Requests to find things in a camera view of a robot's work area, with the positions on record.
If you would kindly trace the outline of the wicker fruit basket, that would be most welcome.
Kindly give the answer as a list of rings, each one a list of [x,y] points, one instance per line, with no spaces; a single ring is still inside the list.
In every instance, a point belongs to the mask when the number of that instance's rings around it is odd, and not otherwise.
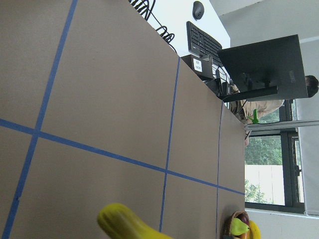
[[[222,239],[249,239],[250,223],[246,211],[236,211],[224,223]]]

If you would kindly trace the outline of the yellow banana basket right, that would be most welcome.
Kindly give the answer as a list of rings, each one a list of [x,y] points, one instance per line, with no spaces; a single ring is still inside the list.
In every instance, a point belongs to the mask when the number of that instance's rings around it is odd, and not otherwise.
[[[249,221],[249,229],[249,239],[261,239],[261,231],[252,220]]]

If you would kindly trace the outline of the black desktop box white label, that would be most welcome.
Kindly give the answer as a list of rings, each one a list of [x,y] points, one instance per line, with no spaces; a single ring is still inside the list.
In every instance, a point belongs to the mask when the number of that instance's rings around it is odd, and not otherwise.
[[[198,58],[194,55],[182,56],[181,59],[202,81],[210,81],[214,79],[212,65],[210,62]]]

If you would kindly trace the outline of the seated person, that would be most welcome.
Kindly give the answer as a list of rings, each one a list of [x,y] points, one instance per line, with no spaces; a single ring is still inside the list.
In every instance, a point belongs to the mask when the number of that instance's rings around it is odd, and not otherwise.
[[[313,97],[319,90],[319,81],[313,75],[305,76],[306,88],[308,97]],[[244,124],[252,123],[254,111],[257,113],[257,118],[272,113],[280,108],[285,100],[269,100],[269,101],[233,101],[230,102],[230,111]]]

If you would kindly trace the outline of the black keyboard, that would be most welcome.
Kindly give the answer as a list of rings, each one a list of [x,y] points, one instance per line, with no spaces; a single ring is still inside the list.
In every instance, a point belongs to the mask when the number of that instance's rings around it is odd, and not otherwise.
[[[186,22],[186,31],[188,49],[190,52],[199,56],[210,55],[215,65],[223,66],[218,56],[218,52],[222,50],[222,45],[217,40],[190,21]]]

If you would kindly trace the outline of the green clamp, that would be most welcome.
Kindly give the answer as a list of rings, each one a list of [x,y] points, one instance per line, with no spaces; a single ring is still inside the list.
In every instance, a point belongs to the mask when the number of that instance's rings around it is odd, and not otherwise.
[[[257,109],[253,110],[253,114],[251,116],[247,116],[249,123],[257,124],[259,123],[258,111]]]

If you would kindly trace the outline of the black computer mouse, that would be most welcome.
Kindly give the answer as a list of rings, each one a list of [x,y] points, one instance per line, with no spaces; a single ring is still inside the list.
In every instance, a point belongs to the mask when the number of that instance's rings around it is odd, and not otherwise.
[[[200,1],[193,2],[192,15],[195,20],[200,20],[204,15],[204,5]]]

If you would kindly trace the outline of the black computer monitor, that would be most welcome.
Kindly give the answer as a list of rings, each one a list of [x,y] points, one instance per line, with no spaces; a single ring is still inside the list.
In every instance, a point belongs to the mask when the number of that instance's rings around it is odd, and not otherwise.
[[[223,102],[308,97],[298,35],[222,49],[218,56],[239,89]]]

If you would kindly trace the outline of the green pear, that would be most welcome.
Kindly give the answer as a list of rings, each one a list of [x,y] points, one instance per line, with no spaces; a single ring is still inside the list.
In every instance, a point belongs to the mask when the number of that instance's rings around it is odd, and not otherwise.
[[[231,222],[230,232],[234,236],[245,235],[249,232],[249,226],[243,223],[240,219],[234,218]]]

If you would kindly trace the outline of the aluminium frame post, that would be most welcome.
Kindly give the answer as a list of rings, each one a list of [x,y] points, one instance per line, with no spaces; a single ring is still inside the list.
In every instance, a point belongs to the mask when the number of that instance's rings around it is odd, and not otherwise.
[[[318,120],[292,120],[292,121],[281,121],[272,123],[253,123],[245,125],[247,131],[267,131],[275,129],[285,128],[298,128],[305,126],[316,126],[319,124]]]

